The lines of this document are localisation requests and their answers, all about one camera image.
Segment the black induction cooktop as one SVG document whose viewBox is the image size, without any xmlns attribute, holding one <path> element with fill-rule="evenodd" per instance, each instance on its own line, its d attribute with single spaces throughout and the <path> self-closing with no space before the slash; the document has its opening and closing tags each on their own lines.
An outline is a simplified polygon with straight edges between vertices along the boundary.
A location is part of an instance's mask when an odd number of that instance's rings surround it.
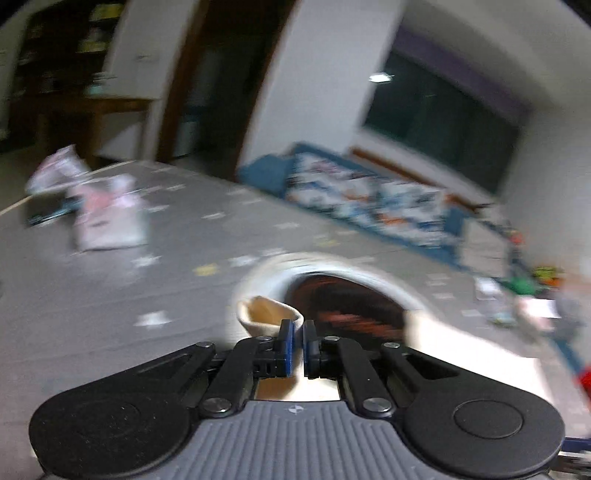
<svg viewBox="0 0 591 480">
<path fill-rule="evenodd" d="M 366 350 L 403 344 L 406 311 L 392 297 L 334 275 L 308 274 L 287 289 L 284 303 L 315 323 L 318 336 L 353 339 Z"/>
</svg>

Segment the grey star tablecloth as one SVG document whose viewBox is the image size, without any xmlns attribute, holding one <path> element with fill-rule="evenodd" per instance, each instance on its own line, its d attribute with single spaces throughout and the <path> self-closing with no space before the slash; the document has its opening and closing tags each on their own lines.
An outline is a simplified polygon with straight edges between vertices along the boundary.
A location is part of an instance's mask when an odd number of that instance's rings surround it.
<svg viewBox="0 0 591 480">
<path fill-rule="evenodd" d="M 199 340 L 242 337 L 238 283 L 284 253 L 322 252 L 382 270 L 441 320 L 542 363 L 567 433 L 590 433 L 588 401 L 546 340 L 491 325 L 464 272 L 256 191 L 148 162 L 135 177 L 147 204 L 139 249 L 78 252 L 65 220 L 25 223 L 25 198 L 1 179 L 1 475 L 40 475 L 28 422 L 45 399 Z"/>
</svg>

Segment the left butterfly pillow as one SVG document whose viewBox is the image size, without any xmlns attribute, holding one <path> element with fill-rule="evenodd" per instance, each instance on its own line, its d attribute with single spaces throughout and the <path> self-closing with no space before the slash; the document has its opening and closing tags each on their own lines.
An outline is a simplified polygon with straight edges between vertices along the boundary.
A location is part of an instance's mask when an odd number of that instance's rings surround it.
<svg viewBox="0 0 591 480">
<path fill-rule="evenodd" d="M 311 153 L 297 154 L 286 198 L 334 218 L 363 222 L 377 189 L 375 175 Z"/>
</svg>

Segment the butterfly pillow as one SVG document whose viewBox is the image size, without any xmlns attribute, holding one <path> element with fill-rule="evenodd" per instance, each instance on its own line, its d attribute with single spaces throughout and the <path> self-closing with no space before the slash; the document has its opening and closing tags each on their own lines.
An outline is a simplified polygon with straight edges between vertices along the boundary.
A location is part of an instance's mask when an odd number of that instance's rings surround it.
<svg viewBox="0 0 591 480">
<path fill-rule="evenodd" d="M 377 231 L 425 248 L 448 244 L 448 210 L 445 189 L 401 180 L 379 183 L 373 203 Z"/>
<path fill-rule="evenodd" d="M 363 222 L 377 189 L 375 175 L 311 153 L 297 154 L 286 198 L 334 218 Z"/>
</svg>

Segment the right butterfly pillow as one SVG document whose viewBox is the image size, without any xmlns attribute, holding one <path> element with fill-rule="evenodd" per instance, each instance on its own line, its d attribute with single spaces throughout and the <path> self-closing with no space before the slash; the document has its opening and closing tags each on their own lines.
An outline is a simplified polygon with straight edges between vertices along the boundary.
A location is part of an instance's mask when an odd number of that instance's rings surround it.
<svg viewBox="0 0 591 480">
<path fill-rule="evenodd" d="M 401 180 L 379 183 L 373 203 L 377 231 L 425 248 L 448 244 L 448 210 L 445 189 Z"/>
</svg>

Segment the blue corner sofa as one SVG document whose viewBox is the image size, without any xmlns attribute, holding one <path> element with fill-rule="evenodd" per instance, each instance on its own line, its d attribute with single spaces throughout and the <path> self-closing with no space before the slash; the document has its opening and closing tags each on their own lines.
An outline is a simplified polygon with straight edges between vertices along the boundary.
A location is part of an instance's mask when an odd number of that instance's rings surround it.
<svg viewBox="0 0 591 480">
<path fill-rule="evenodd" d="M 527 273 L 507 230 L 482 220 L 438 186 L 388 177 L 346 157 L 298 143 L 287 156 L 266 155 L 238 167 L 236 179 L 298 207 L 329 216 L 396 246 L 398 277 L 449 288 L 468 298 L 468 279 L 483 293 L 480 311 L 506 327 L 517 323 L 510 300 L 552 298 L 548 336 L 583 380 L 590 378 L 590 317 L 576 300 Z"/>
</svg>

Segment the grey cushion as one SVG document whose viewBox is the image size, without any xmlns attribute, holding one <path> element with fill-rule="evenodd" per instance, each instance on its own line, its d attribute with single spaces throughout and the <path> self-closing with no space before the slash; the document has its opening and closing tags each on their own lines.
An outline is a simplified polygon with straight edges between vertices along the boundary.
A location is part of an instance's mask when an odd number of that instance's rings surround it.
<svg viewBox="0 0 591 480">
<path fill-rule="evenodd" d="M 510 271 L 509 241 L 477 219 L 465 220 L 458 260 L 462 267 L 474 273 L 505 278 Z"/>
</svg>

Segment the pink gift bag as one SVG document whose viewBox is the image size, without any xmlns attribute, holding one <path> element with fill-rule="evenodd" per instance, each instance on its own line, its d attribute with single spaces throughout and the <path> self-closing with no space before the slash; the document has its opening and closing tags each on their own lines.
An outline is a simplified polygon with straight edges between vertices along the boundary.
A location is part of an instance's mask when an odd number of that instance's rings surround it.
<svg viewBox="0 0 591 480">
<path fill-rule="evenodd" d="M 148 243 L 146 205 L 135 178 L 118 174 L 71 187 L 79 201 L 73 224 L 79 251 L 134 248 Z"/>
</svg>

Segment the white tissue box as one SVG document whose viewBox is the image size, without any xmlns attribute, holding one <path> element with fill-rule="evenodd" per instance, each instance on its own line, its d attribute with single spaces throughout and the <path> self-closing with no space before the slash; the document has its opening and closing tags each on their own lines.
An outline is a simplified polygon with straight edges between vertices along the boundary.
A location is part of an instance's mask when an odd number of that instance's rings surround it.
<svg viewBox="0 0 591 480">
<path fill-rule="evenodd" d="M 533 335 L 552 334 L 555 331 L 555 321 L 561 318 L 556 302 L 551 299 L 518 296 L 514 306 L 518 322 Z"/>
</svg>

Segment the yellow orange toy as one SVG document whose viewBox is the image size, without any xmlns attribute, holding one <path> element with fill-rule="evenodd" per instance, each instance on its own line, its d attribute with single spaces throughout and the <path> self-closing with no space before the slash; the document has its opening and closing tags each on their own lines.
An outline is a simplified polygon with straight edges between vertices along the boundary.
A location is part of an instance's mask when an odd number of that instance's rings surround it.
<svg viewBox="0 0 591 480">
<path fill-rule="evenodd" d="M 532 275 L 538 283 L 551 289 L 560 289 L 564 283 L 563 270 L 555 266 L 537 266 Z"/>
</svg>

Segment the red plastic stool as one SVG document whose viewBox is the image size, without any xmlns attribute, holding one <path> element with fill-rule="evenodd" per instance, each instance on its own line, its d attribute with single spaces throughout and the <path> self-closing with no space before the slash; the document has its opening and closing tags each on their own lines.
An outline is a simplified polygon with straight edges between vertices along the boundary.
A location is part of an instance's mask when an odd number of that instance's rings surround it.
<svg viewBox="0 0 591 480">
<path fill-rule="evenodd" d="M 576 385 L 585 393 L 588 401 L 591 401 L 591 369 L 589 366 L 576 365 L 573 369 L 573 378 Z"/>
</svg>

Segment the white crumpled plastic bag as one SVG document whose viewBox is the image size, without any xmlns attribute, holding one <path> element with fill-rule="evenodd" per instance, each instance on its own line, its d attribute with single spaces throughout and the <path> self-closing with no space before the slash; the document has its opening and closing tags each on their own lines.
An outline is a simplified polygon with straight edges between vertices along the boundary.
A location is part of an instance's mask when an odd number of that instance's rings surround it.
<svg viewBox="0 0 591 480">
<path fill-rule="evenodd" d="M 88 165 L 76 153 L 75 146 L 57 150 L 46 157 L 29 178 L 25 192 L 29 196 L 67 190 L 86 181 L 91 174 Z"/>
</svg>

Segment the dark green window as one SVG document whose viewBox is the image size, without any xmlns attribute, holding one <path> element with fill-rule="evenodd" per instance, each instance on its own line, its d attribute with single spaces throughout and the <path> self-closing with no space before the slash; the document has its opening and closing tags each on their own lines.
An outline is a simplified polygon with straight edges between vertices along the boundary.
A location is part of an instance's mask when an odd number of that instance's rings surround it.
<svg viewBox="0 0 591 480">
<path fill-rule="evenodd" d="M 483 94 L 397 50 L 382 72 L 363 127 L 410 148 L 495 194 L 529 116 L 496 84 Z"/>
</svg>

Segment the wooden side table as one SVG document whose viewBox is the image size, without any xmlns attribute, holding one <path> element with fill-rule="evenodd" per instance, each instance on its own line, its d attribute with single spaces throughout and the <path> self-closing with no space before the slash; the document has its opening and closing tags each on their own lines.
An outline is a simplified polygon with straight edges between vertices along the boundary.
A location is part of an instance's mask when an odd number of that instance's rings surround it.
<svg viewBox="0 0 591 480">
<path fill-rule="evenodd" d="M 92 170 L 142 159 L 152 104 L 130 96 L 51 95 L 39 107 L 37 145 L 45 155 L 73 145 Z"/>
</svg>

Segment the dark wooden door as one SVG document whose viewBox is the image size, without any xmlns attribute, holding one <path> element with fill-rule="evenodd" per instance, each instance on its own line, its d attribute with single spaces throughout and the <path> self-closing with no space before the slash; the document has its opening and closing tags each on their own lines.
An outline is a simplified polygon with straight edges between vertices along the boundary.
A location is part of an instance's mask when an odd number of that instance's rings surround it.
<svg viewBox="0 0 591 480">
<path fill-rule="evenodd" d="M 294 1 L 199 1 L 176 61 L 155 160 L 170 163 L 182 134 L 204 173 L 231 180 L 256 101 Z"/>
</svg>

